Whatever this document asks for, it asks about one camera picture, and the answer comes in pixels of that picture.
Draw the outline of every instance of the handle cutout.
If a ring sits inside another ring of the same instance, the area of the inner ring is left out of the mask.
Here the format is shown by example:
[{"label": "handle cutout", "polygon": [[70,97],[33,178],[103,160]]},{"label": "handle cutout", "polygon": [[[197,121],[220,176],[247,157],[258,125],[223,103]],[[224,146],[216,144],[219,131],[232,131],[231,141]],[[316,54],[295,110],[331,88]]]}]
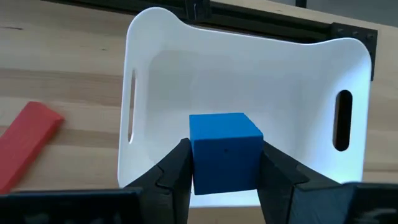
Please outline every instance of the handle cutout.
[{"label": "handle cutout", "polygon": [[132,71],[131,87],[130,87],[130,109],[129,109],[129,129],[127,132],[127,140],[131,142],[132,139],[132,115],[134,108],[134,93],[136,92],[136,70]]},{"label": "handle cutout", "polygon": [[345,151],[349,146],[352,110],[353,96],[348,90],[342,90],[336,97],[333,127],[333,145],[340,152]]}]

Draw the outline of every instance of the wooden table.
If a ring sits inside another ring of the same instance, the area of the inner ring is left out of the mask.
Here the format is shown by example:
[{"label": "wooden table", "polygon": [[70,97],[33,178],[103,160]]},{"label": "wooden table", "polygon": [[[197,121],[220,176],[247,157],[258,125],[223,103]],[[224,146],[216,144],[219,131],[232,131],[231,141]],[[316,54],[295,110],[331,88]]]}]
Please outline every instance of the wooden table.
[{"label": "wooden table", "polygon": [[[364,180],[398,182],[398,29],[265,0],[217,0],[379,31]],[[133,16],[0,0],[0,134],[31,100],[66,117],[16,190],[116,188],[125,36]],[[196,209],[190,223],[264,223],[259,208]]]}]

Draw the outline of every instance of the red wooden block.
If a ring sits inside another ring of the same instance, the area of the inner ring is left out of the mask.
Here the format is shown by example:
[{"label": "red wooden block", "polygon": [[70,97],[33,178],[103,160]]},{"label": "red wooden block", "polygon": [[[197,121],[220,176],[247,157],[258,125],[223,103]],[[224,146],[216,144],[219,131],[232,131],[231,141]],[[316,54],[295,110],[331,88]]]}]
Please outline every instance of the red wooden block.
[{"label": "red wooden block", "polygon": [[0,137],[0,194],[17,184],[63,117],[39,102],[29,102]]}]

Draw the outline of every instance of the black metal frame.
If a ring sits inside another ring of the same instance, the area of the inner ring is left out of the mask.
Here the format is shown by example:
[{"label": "black metal frame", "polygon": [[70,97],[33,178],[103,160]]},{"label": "black metal frame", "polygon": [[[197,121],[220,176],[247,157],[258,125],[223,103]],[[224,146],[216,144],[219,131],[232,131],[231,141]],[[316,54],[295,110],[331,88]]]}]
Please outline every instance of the black metal frame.
[{"label": "black metal frame", "polygon": [[273,12],[248,9],[210,0],[48,0],[83,7],[137,14],[149,7],[159,6],[173,12],[179,19],[205,27],[231,30],[298,43],[352,37],[368,49],[372,60],[371,81],[374,78],[377,30],[346,24],[311,21]]}]

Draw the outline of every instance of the blue foam block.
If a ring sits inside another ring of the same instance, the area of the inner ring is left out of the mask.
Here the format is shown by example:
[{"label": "blue foam block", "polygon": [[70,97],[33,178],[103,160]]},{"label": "blue foam block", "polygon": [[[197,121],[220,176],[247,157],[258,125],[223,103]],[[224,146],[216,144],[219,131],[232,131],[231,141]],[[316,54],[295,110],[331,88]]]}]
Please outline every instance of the blue foam block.
[{"label": "blue foam block", "polygon": [[195,195],[256,188],[261,131],[243,113],[190,115]]}]

